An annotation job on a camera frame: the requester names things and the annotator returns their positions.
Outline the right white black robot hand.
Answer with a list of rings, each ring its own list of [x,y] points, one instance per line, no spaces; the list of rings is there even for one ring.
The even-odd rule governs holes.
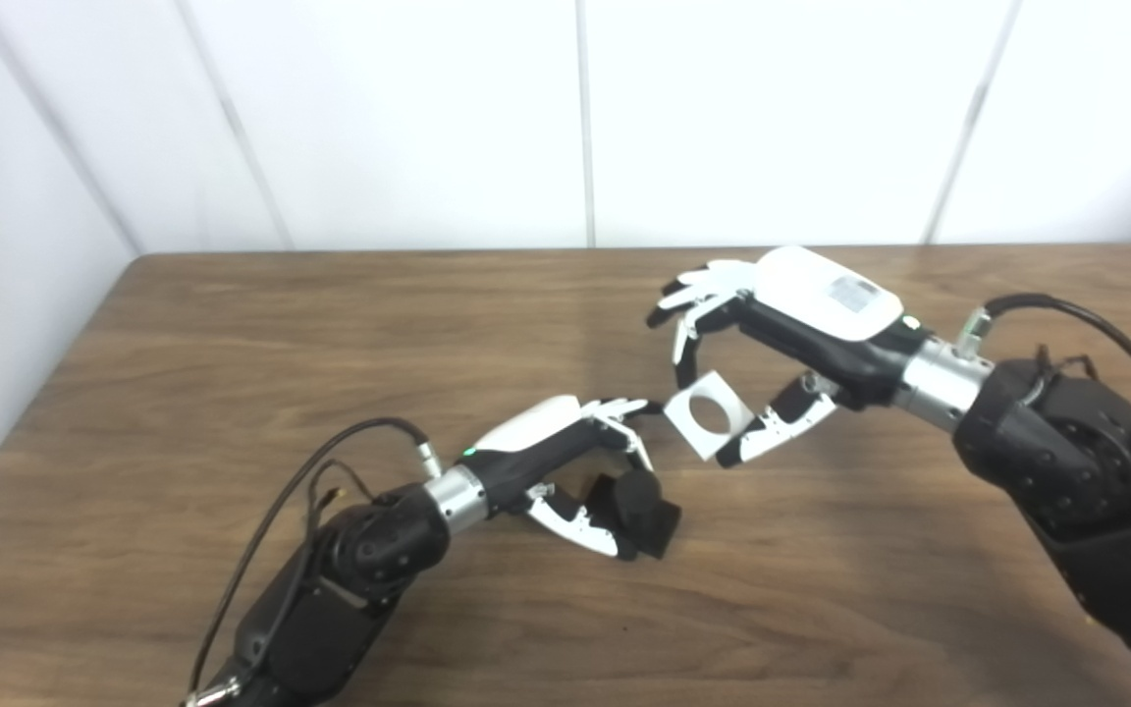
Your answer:
[[[650,328],[668,322],[677,393],[665,416],[700,460],[723,468],[808,433],[837,408],[891,406],[929,340],[897,295],[802,245],[679,273],[646,319]],[[805,367],[763,409],[746,407],[717,371],[697,368],[705,337],[727,328]]]

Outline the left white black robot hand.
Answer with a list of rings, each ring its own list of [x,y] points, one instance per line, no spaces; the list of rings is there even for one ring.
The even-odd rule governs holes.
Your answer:
[[[486,517],[523,515],[596,554],[620,561],[666,557],[681,510],[666,500],[644,438],[629,421],[661,415],[655,400],[608,398],[582,403],[552,397],[493,428],[458,464],[481,486]],[[587,454],[619,452],[621,474],[601,473],[587,494],[561,491],[551,475]]]

